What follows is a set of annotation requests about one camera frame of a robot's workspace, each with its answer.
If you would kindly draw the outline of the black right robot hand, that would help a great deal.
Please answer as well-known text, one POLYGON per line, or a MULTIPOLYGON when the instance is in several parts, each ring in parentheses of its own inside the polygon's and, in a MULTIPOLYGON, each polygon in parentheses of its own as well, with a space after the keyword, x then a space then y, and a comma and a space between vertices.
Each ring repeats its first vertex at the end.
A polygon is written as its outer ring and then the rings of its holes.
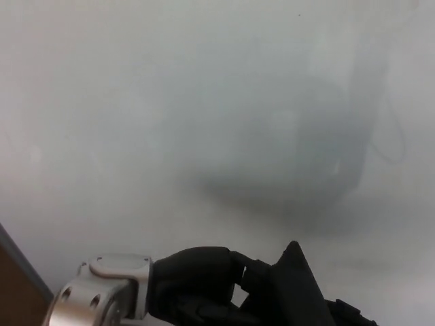
POLYGON ((343 300, 326 300, 336 326, 377 326, 378 324, 361 315, 361 311, 343 300))

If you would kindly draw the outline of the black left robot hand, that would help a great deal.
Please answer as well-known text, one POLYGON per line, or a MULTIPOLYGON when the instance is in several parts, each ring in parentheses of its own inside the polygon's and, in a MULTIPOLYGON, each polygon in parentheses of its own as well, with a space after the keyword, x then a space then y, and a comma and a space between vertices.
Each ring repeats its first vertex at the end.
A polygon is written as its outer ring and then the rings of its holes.
POLYGON ((261 289, 268 264, 226 247, 185 249, 154 263, 148 310, 172 325, 261 325, 248 308, 233 304, 236 285, 261 289))

